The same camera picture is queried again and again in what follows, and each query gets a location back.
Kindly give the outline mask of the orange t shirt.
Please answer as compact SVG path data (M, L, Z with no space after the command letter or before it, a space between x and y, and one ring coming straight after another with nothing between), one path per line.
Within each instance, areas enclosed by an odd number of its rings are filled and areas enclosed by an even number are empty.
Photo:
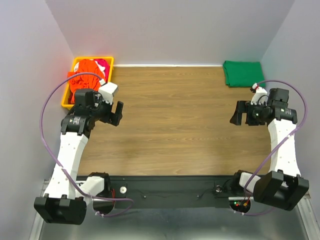
M73 75L79 74L79 73L94 73L96 75L99 75L100 78L103 78L105 80L104 74L100 71L99 66L97 65L95 59L82 59L79 62L75 64L73 67L73 71L70 71L67 74L67 77L71 77ZM100 79L91 74L82 74L78 75L71 80L68 81L69 88L70 88L70 96L68 98L68 101L70 104L75 103L75 97L74 94L76 90L78 89L92 89L94 91L98 91L101 84Z

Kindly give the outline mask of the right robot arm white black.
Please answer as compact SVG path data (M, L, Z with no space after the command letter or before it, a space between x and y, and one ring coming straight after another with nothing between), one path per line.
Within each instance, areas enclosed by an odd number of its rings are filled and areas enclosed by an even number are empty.
M272 88L266 91L258 84L251 89L251 100L239 100L230 123L242 124L246 115L248 126L267 126L270 136L271 152L268 173L258 176L239 170L230 182L235 195L246 193L255 202L274 208L291 211L309 190L309 181L299 170L295 149L295 133L301 126L296 110L288 107L289 91Z

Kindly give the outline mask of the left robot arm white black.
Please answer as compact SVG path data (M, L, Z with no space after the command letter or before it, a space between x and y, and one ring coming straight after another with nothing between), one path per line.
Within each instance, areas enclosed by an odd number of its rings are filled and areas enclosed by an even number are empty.
M116 84L108 83L97 91L84 88L75 92L75 103L61 121L58 162L43 196L36 197L33 204L45 222L80 225L93 197L113 195L107 173L91 173L80 187L74 187L74 182L95 123L101 121L116 127L122 119L122 102L112 111L117 91Z

